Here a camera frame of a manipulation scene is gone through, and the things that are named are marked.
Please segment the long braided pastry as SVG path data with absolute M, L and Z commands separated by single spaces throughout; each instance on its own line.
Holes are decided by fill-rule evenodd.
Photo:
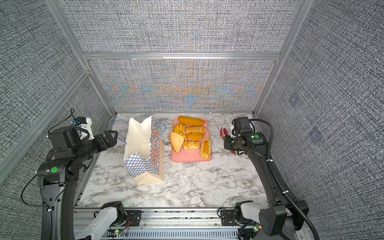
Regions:
M 211 157 L 212 153 L 212 143 L 210 138 L 205 138 L 202 141 L 201 144 L 201 151 L 200 151 L 200 156 L 203 159 L 208 160 Z

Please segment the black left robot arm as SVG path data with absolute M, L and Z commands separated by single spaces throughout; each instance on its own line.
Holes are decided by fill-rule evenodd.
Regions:
M 84 163 L 97 153 L 117 144 L 118 132 L 107 130 L 94 139 L 81 138 L 80 127 L 69 126 L 49 133 L 53 160 L 37 171 L 38 186 L 46 210 L 42 216 L 43 240 L 73 240 L 74 202 L 79 173 Z

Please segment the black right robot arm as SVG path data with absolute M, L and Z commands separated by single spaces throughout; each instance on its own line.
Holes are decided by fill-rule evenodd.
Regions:
M 236 204 L 236 216 L 240 222 L 258 223 L 266 235 L 279 235 L 283 239 L 284 229 L 298 231 L 306 223 L 313 232 L 314 238 L 319 239 L 317 230 L 308 217 L 309 206 L 305 201 L 299 201 L 290 190 L 276 166 L 271 148 L 274 138 L 274 128 L 270 128 L 270 136 L 256 132 L 253 123 L 256 119 L 247 117 L 236 118 L 232 121 L 232 134 L 224 137 L 224 148 L 238 155 L 245 154 L 253 163 L 264 186 L 268 207 L 259 207 L 252 201 Z

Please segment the red kitchen tongs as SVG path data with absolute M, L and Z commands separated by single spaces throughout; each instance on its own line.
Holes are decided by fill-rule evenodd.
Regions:
M 220 136 L 222 137 L 223 141 L 225 142 L 225 136 L 228 136 L 228 130 L 226 128 L 220 129 Z M 233 155 L 236 155 L 237 153 L 235 151 L 230 151 Z

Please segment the checkered paper bag blue handles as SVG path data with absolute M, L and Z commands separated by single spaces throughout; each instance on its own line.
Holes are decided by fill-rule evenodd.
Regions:
M 167 126 L 154 122 L 149 116 L 142 122 L 133 118 L 116 120 L 127 124 L 126 139 L 118 137 L 125 145 L 124 165 L 136 184 L 147 185 L 164 181 L 163 134 Z

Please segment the oval golden bread bun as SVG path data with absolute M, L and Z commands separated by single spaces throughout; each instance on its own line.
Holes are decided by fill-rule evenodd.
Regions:
M 192 141 L 200 141 L 204 138 L 204 134 L 202 133 L 188 133 L 187 134 L 188 139 Z

